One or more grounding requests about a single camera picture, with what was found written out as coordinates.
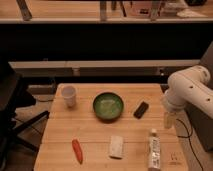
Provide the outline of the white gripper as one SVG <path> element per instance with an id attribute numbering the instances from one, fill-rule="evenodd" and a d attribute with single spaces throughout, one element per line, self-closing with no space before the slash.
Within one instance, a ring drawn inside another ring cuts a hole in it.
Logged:
<path id="1" fill-rule="evenodd" d="M 176 118 L 174 113 L 184 109 L 184 100 L 173 91 L 166 90 L 162 97 L 162 105 L 168 111 L 164 113 L 164 127 L 170 129 Z"/>

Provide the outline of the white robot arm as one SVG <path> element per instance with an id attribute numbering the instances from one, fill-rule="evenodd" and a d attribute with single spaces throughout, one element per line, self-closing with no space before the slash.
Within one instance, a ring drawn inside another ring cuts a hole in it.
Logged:
<path id="1" fill-rule="evenodd" d="M 172 73 L 168 78 L 168 89 L 164 92 L 161 103 L 165 108 L 164 127 L 170 129 L 177 114 L 188 103 L 199 108 L 213 119 L 213 90 L 207 87 L 211 78 L 207 68 L 195 65 Z"/>

